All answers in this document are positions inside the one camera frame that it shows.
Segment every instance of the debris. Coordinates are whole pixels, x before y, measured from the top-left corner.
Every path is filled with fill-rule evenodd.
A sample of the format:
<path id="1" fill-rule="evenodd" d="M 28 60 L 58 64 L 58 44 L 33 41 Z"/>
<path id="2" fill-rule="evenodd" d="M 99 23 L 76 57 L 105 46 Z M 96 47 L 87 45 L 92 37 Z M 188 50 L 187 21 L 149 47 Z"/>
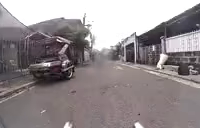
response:
<path id="1" fill-rule="evenodd" d="M 72 128 L 73 125 L 70 122 L 66 122 L 63 128 Z"/>
<path id="2" fill-rule="evenodd" d="M 134 128 L 144 128 L 139 122 L 134 123 Z"/>
<path id="3" fill-rule="evenodd" d="M 75 91 L 75 90 L 72 90 L 70 93 L 72 93 L 72 94 L 74 94 L 74 93 L 76 93 L 77 91 Z"/>
<path id="4" fill-rule="evenodd" d="M 42 110 L 40 113 L 43 114 L 44 112 L 46 112 L 46 110 Z"/>

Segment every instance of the sidewalk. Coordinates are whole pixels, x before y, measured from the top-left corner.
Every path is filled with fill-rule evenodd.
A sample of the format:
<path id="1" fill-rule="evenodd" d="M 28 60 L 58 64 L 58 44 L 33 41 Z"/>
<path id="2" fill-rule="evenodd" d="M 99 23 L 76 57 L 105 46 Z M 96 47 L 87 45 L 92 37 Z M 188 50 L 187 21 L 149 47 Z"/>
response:
<path id="1" fill-rule="evenodd" d="M 145 69 L 145 70 L 149 70 L 149 71 L 162 73 L 162 74 L 165 74 L 165 75 L 177 77 L 177 78 L 180 78 L 180 79 L 184 79 L 184 80 L 188 80 L 188 81 L 192 81 L 192 82 L 200 84 L 200 75 L 182 76 L 182 75 L 178 75 L 177 72 L 170 71 L 168 69 L 157 70 L 156 66 L 153 67 L 153 66 L 149 66 L 149 65 L 141 65 L 141 64 L 133 64 L 133 63 L 123 63 L 123 64 L 130 65 L 130 66 L 135 66 L 135 67 L 138 67 L 138 68 L 141 68 L 141 69 Z"/>
<path id="2" fill-rule="evenodd" d="M 31 75 L 24 75 L 0 82 L 0 99 L 32 86 L 36 81 Z"/>

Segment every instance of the road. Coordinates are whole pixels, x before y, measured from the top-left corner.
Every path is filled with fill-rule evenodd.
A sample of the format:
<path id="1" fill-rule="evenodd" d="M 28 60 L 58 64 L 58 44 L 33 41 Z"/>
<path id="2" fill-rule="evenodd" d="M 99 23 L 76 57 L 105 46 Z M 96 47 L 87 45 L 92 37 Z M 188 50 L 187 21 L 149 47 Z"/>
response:
<path id="1" fill-rule="evenodd" d="M 200 89 L 115 62 L 77 68 L 0 104 L 8 128 L 200 128 Z"/>

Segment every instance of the sky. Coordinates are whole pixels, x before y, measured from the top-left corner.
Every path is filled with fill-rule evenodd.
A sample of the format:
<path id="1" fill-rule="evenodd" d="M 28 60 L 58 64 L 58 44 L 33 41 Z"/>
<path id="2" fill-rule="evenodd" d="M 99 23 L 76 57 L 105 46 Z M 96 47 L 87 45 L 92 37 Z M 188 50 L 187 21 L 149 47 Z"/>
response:
<path id="1" fill-rule="evenodd" d="M 136 32 L 143 34 L 200 3 L 200 0 L 0 0 L 25 25 L 53 18 L 92 24 L 94 48 L 109 48 Z"/>

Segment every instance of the curb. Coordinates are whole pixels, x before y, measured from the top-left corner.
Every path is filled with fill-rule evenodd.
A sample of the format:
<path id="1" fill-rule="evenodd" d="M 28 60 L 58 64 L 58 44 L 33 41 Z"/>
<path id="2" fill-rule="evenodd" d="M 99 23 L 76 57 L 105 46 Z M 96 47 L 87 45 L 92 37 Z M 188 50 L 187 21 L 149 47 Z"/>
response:
<path id="1" fill-rule="evenodd" d="M 183 77 L 177 76 L 177 75 L 171 75 L 171 74 L 164 73 L 164 72 L 160 72 L 160 71 L 153 70 L 153 69 L 148 69 L 148 68 L 139 67 L 139 66 L 132 66 L 132 65 L 128 65 L 128 64 L 122 64 L 122 63 L 119 63 L 119 64 L 120 64 L 120 65 L 124 65 L 124 66 L 128 66 L 128 67 L 136 67 L 136 68 L 140 68 L 140 69 L 142 69 L 142 70 L 144 69 L 144 70 L 148 70 L 148 71 L 152 71 L 152 72 L 156 72 L 156 73 L 160 73 L 160 74 L 164 74 L 164 75 L 168 75 L 168 76 L 172 76 L 172 77 L 176 77 L 176 78 L 179 78 L 179 79 L 183 79 L 183 80 L 187 80 L 187 81 L 191 81 L 191 82 L 200 84 L 200 81 L 196 81 L 196 80 L 188 79 L 188 78 L 183 78 Z"/>
<path id="2" fill-rule="evenodd" d="M 4 91 L 4 92 L 0 93 L 0 99 L 11 96 L 13 93 L 19 92 L 23 89 L 28 89 L 29 87 L 32 87 L 36 82 L 37 81 L 32 81 L 32 82 L 17 86 L 15 88 L 9 89 L 7 91 Z"/>

